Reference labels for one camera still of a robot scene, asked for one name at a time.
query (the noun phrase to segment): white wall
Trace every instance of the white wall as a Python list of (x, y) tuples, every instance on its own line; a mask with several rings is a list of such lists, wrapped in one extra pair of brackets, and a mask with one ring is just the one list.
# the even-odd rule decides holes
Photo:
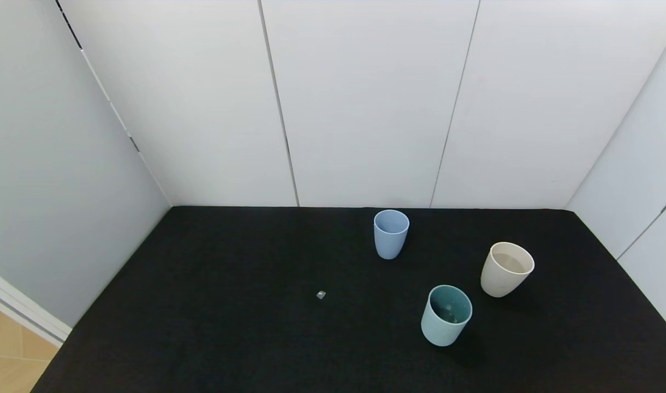
[(0, 274), (69, 325), (169, 208), (54, 0), (0, 0)]
[(666, 45), (666, 2), (483, 0), (433, 207), (565, 207)]
[(296, 205), (256, 0), (61, 6), (174, 205)]
[(666, 321), (666, 211), (625, 252), (620, 264)]
[(430, 206), (478, 0), (263, 0), (301, 206)]
[(666, 50), (568, 204), (619, 257), (666, 204)]

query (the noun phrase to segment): black table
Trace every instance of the black table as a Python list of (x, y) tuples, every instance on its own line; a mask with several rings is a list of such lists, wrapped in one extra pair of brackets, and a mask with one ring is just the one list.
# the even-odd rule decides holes
[[(666, 392), (665, 322), (572, 212), (403, 209), (385, 261), (379, 210), (171, 209), (34, 393)], [(502, 299), (479, 282), (497, 241), (536, 261)], [(420, 331), (438, 284), (473, 303), (447, 348)]]

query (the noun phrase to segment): wooden floor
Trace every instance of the wooden floor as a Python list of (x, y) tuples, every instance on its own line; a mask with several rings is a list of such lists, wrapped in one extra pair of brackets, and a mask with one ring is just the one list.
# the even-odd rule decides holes
[(0, 393), (29, 393), (57, 350), (0, 311)]

